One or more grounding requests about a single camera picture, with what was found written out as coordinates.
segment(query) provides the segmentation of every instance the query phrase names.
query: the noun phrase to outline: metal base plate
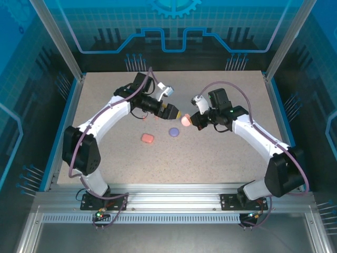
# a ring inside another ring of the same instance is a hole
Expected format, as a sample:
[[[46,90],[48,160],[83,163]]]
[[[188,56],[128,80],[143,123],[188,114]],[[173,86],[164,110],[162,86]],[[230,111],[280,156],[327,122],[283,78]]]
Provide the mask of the metal base plate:
[[[240,205],[236,194],[220,194],[220,203],[222,211],[260,211],[261,206],[257,203],[258,200],[264,201],[266,198],[259,198],[251,203],[248,203],[246,208]],[[263,204],[263,211],[268,210],[267,201]]]
[[[109,197],[115,197],[118,196],[119,194],[110,194]],[[108,211],[118,211],[123,203],[124,198],[118,198],[118,199],[114,199],[109,201],[108,203],[114,202],[112,205],[107,207]],[[82,196],[82,202],[81,202],[81,206],[80,209],[81,210],[86,210],[86,211],[97,211],[99,208],[102,208],[106,205],[106,200],[103,199],[99,199],[96,198],[94,196],[92,196],[91,194],[85,193]]]

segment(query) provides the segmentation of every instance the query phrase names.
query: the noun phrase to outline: beige work surface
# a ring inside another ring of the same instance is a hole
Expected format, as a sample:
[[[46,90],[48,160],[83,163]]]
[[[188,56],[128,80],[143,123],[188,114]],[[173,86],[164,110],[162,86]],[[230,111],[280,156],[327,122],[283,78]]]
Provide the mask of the beige work surface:
[[[88,73],[73,126],[91,118],[118,87],[132,82],[135,74]],[[165,85],[174,87],[173,95],[164,98],[164,102],[190,115],[197,111],[191,98],[207,84],[219,80],[232,82],[250,99],[254,119],[281,138],[260,71],[155,72],[155,75]],[[243,96],[230,86],[215,85],[206,92],[220,87],[226,89],[233,106],[247,108]],[[134,113],[145,115],[140,109]],[[171,137],[170,128],[178,128],[179,136]],[[143,133],[154,135],[154,142],[142,142]],[[155,119],[152,114],[145,120],[131,114],[122,118],[105,135],[99,149],[102,157],[99,168],[108,183],[249,182],[264,177],[267,168],[261,156],[233,132],[217,133],[211,125],[198,131],[194,126],[182,126],[179,120]],[[68,168],[63,162],[58,184],[79,183],[78,179],[68,177]]]

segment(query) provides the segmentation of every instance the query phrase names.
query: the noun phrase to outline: purple object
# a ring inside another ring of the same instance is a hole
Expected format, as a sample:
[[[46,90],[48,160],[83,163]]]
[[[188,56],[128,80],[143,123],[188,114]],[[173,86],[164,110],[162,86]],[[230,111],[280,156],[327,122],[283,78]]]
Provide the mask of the purple object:
[[[179,130],[178,128],[171,128],[169,131],[170,136],[172,137],[177,137],[179,135]]]

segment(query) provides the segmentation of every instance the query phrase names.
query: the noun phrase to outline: white robotic arm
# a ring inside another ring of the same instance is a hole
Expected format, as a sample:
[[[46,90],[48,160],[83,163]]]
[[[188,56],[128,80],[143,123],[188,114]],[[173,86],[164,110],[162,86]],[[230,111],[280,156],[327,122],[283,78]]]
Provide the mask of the white robotic arm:
[[[301,160],[303,156],[303,152],[300,149],[292,148],[281,142],[255,121],[251,123],[248,111],[241,106],[233,108],[224,89],[209,92],[209,98],[212,107],[208,105],[207,100],[202,96],[196,96],[192,99],[192,104],[199,109],[197,113],[191,116],[192,124],[199,130],[209,124],[226,126],[229,131],[246,140],[268,164],[266,176],[261,180],[253,181],[239,188],[238,198],[239,194],[241,194],[240,198],[246,203],[270,195],[280,197],[304,184],[298,169],[279,146],[288,150],[297,161]],[[277,145],[258,132],[253,125],[275,141]]]
[[[98,167],[101,161],[98,145],[104,135],[118,120],[128,115],[134,108],[148,111],[163,119],[170,120],[180,117],[180,112],[175,106],[171,104],[163,105],[161,101],[162,96],[170,96],[173,93],[173,89],[170,86],[159,83],[158,85],[161,90],[156,95],[156,98],[152,98],[145,93],[148,92],[148,87],[153,81],[150,77],[148,84],[144,86],[145,88],[141,92],[132,99],[116,104],[118,101],[129,97],[130,94],[135,92],[144,78],[144,74],[138,73],[133,83],[123,86],[114,92],[114,96],[104,107],[108,108],[110,106],[109,109],[105,111],[102,109],[78,128],[69,126],[64,132],[63,160],[70,165],[75,155],[74,170],[81,174],[81,178],[85,181],[89,189],[99,196],[104,196],[108,190],[108,185],[104,181]],[[77,154],[74,154],[74,149],[80,136],[88,127],[89,129]]]

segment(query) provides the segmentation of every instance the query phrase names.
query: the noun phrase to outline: orange object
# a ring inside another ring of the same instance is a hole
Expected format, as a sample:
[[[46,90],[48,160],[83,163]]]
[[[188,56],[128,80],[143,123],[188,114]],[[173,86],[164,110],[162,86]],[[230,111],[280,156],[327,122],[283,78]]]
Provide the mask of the orange object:
[[[185,114],[185,116],[181,118],[181,123],[184,127],[188,127],[189,125],[191,125],[190,116],[188,114]]]
[[[148,133],[143,133],[141,140],[145,143],[151,144],[154,141],[154,136]]]

